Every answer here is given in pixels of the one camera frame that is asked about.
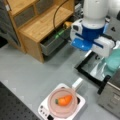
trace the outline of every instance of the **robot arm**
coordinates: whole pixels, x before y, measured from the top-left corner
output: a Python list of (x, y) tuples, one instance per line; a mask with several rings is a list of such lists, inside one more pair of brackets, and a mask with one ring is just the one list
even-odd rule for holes
[(85, 0), (84, 18), (75, 21), (71, 26), (72, 46), (108, 57), (115, 42), (112, 37), (103, 36), (106, 29), (105, 18), (109, 14), (120, 19), (118, 2), (120, 3), (120, 0)]

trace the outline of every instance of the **carrot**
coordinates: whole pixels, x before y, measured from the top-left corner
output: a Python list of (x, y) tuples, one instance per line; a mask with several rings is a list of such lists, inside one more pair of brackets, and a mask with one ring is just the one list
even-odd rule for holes
[(55, 103), (59, 106), (67, 106), (72, 100), (71, 95), (66, 95), (64, 97), (58, 98), (55, 100)]

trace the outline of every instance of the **cable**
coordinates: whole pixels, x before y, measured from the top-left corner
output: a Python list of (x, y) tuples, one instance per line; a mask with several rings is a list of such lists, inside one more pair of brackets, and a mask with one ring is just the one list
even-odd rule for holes
[(58, 10), (59, 10), (66, 2), (68, 2), (68, 1), (69, 1), (69, 0), (64, 1), (64, 2), (57, 8), (57, 10), (55, 11), (55, 14), (54, 14), (54, 16), (53, 16), (53, 26), (54, 26), (54, 30), (55, 30), (56, 34), (57, 34), (60, 38), (62, 38), (63, 40), (67, 40), (67, 39), (63, 38), (63, 37), (58, 33), (57, 28), (56, 28), (56, 26), (55, 26), (55, 18), (56, 18), (56, 14), (57, 14)]

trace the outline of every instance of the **white tabletop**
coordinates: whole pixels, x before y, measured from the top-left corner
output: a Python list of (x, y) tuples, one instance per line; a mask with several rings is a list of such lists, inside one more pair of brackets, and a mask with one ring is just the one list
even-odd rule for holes
[(67, 44), (42, 64), (6, 45), (0, 49), (0, 80), (41, 118), (38, 107), (50, 91), (60, 83), (71, 87), (82, 77), (84, 82), (77, 92), (86, 99), (87, 105), (74, 120), (119, 120), (97, 104), (98, 88), (75, 71), (75, 65), (84, 55), (84, 52)]

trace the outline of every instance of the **blue object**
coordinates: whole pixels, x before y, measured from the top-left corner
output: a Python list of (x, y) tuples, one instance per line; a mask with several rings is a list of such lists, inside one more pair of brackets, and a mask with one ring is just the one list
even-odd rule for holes
[(89, 29), (84, 26), (82, 27), (83, 27), (82, 35), (76, 33), (76, 36), (79, 38), (75, 38), (72, 41), (71, 45), (83, 51), (89, 51), (92, 48), (93, 44), (96, 44), (97, 46), (103, 48), (102, 45), (95, 43), (94, 40), (99, 38), (99, 36), (103, 34), (104, 29), (106, 28), (102, 27), (100, 29)]
[(92, 43), (87, 40), (80, 40), (79, 38), (75, 38), (71, 45), (75, 48), (82, 49), (83, 51), (88, 51), (92, 47)]

